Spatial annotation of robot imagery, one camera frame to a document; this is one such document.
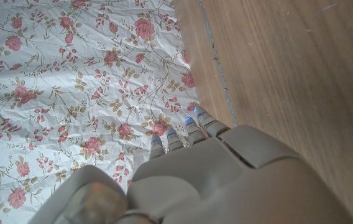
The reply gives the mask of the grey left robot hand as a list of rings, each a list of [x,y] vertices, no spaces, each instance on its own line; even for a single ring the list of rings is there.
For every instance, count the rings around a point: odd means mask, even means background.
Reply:
[[[353,223],[317,173],[258,129],[228,128],[201,107],[185,121],[189,147],[167,130],[127,191],[95,166],[67,179],[32,223]]]

